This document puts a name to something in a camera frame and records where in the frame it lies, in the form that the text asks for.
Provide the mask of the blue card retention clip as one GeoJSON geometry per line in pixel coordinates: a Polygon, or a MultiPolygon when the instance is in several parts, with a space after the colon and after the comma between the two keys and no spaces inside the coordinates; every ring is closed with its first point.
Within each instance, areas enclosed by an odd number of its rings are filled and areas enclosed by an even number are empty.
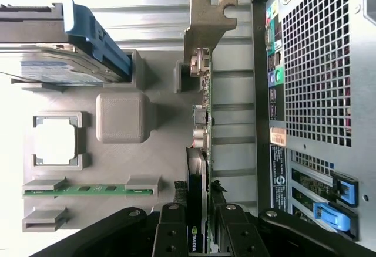
{"type": "Polygon", "coordinates": [[[330,206],[328,203],[313,203],[313,216],[316,220],[322,220],[330,227],[347,232],[351,229],[351,220],[346,214],[330,206]]]}
{"type": "Polygon", "coordinates": [[[339,174],[333,174],[333,189],[339,201],[351,208],[358,207],[359,187],[357,180],[339,174]]]}

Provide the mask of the grey printed parts rack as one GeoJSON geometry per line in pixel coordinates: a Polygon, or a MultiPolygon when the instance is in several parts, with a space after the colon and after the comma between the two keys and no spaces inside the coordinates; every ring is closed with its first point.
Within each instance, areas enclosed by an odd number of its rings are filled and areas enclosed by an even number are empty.
{"type": "Polygon", "coordinates": [[[131,55],[129,84],[22,92],[12,128],[21,134],[23,232],[83,229],[126,207],[150,211],[173,202],[174,182],[187,181],[199,80],[181,51],[131,55]],[[62,185],[125,185],[153,195],[24,196],[62,185]]]}

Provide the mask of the hard disk with blue caddy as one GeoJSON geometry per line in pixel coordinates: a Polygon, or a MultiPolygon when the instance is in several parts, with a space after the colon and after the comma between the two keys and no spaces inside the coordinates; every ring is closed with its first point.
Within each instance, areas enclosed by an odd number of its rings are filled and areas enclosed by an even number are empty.
{"type": "Polygon", "coordinates": [[[0,74],[22,82],[100,86],[131,81],[132,58],[88,7],[73,0],[0,5],[0,74]]]}

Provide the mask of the open black PC case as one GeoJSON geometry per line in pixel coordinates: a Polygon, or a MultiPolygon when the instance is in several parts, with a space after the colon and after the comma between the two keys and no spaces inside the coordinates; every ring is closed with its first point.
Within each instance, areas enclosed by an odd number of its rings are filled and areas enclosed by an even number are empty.
{"type": "Polygon", "coordinates": [[[258,208],[376,251],[376,0],[251,0],[258,208]],[[358,181],[358,207],[333,174],[358,181]],[[313,216],[346,214],[338,231],[313,216]]]}

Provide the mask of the green RAM stick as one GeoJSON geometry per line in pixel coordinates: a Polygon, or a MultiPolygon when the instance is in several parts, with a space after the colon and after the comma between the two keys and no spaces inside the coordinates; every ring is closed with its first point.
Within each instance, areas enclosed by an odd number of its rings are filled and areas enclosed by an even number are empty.
{"type": "Polygon", "coordinates": [[[79,195],[150,196],[151,189],[127,189],[125,185],[62,185],[55,190],[26,190],[27,197],[58,197],[79,195]]]}

